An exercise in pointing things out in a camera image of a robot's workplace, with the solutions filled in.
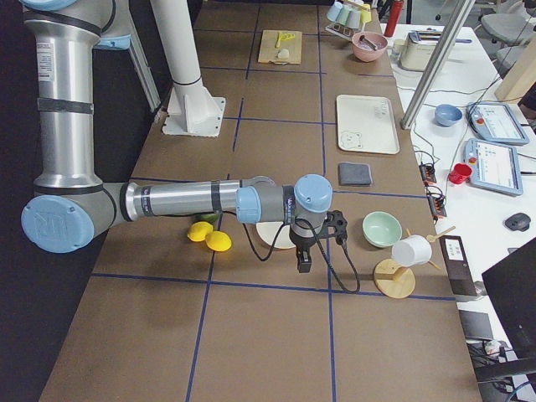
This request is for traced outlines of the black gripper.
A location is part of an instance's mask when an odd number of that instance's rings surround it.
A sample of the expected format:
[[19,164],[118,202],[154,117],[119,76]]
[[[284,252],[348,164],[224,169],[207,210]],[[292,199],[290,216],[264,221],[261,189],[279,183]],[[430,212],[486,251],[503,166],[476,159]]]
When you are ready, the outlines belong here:
[[316,244],[316,231],[306,219],[297,219],[290,227],[290,240],[296,247],[297,270],[306,273],[311,270],[310,249]]

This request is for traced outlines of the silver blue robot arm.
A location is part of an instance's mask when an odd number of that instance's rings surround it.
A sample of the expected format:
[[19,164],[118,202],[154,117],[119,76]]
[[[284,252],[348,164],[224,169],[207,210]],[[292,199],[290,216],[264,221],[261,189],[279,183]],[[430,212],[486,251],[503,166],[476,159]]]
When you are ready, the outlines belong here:
[[288,226],[297,268],[335,233],[332,186],[308,174],[290,186],[270,178],[157,184],[106,183],[94,170],[94,49],[133,49],[143,57],[126,1],[26,1],[25,26],[36,39],[43,171],[21,213],[39,248],[70,253],[97,235],[143,217],[232,213],[243,224]]

